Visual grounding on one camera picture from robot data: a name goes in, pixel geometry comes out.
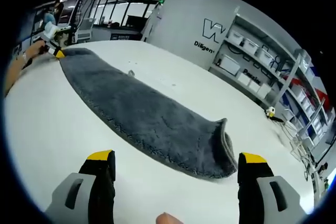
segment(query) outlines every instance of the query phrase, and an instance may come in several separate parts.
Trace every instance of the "gray towel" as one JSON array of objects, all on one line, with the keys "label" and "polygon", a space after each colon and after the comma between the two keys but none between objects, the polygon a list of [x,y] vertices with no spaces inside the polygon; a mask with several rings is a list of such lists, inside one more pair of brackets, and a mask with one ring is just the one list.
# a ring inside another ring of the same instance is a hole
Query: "gray towel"
[{"label": "gray towel", "polygon": [[88,49],[66,49],[64,54],[60,63],[74,90],[128,143],[196,177],[223,178],[237,170],[230,138],[224,132],[226,119],[204,119]]}]

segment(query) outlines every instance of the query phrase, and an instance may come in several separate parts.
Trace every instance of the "glass wall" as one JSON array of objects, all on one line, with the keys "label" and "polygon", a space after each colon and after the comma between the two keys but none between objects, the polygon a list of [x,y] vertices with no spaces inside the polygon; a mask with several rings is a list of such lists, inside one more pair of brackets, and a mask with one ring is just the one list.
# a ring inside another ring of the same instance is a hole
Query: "glass wall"
[{"label": "glass wall", "polygon": [[128,16],[148,18],[158,0],[94,0],[90,18],[95,25],[119,23],[126,26]]}]

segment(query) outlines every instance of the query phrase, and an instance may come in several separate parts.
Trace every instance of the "shelf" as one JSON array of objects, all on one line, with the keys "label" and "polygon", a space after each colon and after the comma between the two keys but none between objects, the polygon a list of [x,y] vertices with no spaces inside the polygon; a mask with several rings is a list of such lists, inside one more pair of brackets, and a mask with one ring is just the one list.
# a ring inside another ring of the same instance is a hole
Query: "shelf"
[{"label": "shelf", "polygon": [[266,105],[266,107],[270,107],[270,103],[267,102],[266,100],[264,100],[263,98],[261,98],[256,92],[254,92],[253,90],[249,89],[246,85],[242,84],[240,81],[238,81],[238,79],[230,74],[228,71],[226,71],[225,69],[212,64],[210,66],[210,68],[216,70],[217,72],[221,73],[222,75],[226,76],[227,78],[231,79],[232,81],[234,81],[236,84],[238,84],[239,86],[241,86],[242,88],[244,88],[244,90],[248,91],[250,94],[252,94],[255,98],[257,98],[259,101],[261,101],[264,105]]},{"label": "shelf", "polygon": [[237,14],[236,17],[238,18],[236,19],[235,23],[255,34],[257,37],[260,38],[261,41],[266,42],[273,49],[275,49],[275,51],[279,52],[280,54],[284,54],[284,56],[287,56],[288,59],[294,62],[296,61],[295,57],[290,53],[287,48],[279,43],[278,40],[276,40],[273,36],[265,32],[261,27],[251,22],[248,18],[241,16],[240,14]]},{"label": "shelf", "polygon": [[250,56],[255,62],[259,63],[263,68],[265,68],[269,73],[271,73],[275,78],[278,79],[281,84],[285,84],[285,80],[278,76],[273,69],[271,69],[268,65],[263,63],[257,56],[251,54],[249,51],[245,50],[245,48],[241,47],[240,45],[237,45],[233,42],[231,42],[228,38],[224,38],[224,41],[229,43],[230,45],[233,45],[234,47],[238,48],[241,50],[244,54]]},{"label": "shelf", "polygon": [[[305,73],[302,71],[302,69],[300,67],[297,70],[297,75],[305,83],[304,86],[306,86],[306,88],[308,89],[309,93],[311,93],[311,95],[313,95],[313,97],[317,100],[317,102],[318,102],[317,107],[318,107],[321,104],[321,100],[320,100],[319,96],[317,95],[314,86],[312,85],[312,83],[310,82],[310,80],[307,79]],[[322,108],[320,110],[320,114],[322,115],[323,121],[327,124],[328,117],[327,117],[327,114],[324,111],[324,107],[323,106],[322,106]]]},{"label": "shelf", "polygon": [[[303,114],[306,116],[306,118],[308,119],[308,121],[310,121],[310,116],[307,114],[307,112],[304,110],[304,108],[302,107],[301,102],[299,102],[298,98],[296,97],[296,95],[293,93],[293,91],[291,89],[287,89],[287,92],[293,97],[293,99],[295,100],[295,102],[298,104],[300,110],[303,112]],[[317,130],[315,129],[314,125],[311,125],[311,127],[313,128],[315,135],[317,135]]]}]

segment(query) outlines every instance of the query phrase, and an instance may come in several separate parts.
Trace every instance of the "white table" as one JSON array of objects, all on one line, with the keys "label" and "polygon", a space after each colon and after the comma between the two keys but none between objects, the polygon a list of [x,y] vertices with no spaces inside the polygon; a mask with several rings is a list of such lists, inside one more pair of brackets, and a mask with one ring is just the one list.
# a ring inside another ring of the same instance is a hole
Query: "white table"
[{"label": "white table", "polygon": [[[208,120],[228,118],[235,157],[264,157],[313,208],[312,182],[305,168],[279,139],[281,129],[245,95],[204,69],[140,41],[99,41],[86,47],[110,65],[128,72]],[[17,173],[43,211],[54,189],[78,172],[93,152],[116,156],[115,223],[154,223],[168,212],[184,223],[238,223],[237,173],[209,182],[168,168],[129,145],[79,98],[59,62],[41,56],[15,83],[5,101],[8,147]]]}]

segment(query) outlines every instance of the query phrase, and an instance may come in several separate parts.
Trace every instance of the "person's arm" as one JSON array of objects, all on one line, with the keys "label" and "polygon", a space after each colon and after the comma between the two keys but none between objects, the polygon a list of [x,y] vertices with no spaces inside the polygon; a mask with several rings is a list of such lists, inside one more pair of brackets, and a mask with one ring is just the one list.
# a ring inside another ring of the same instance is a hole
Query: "person's arm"
[{"label": "person's arm", "polygon": [[10,63],[5,78],[5,96],[18,79],[19,74],[27,61],[38,56],[40,48],[44,45],[45,42],[43,40],[35,42],[26,50],[25,56],[20,55]]}]

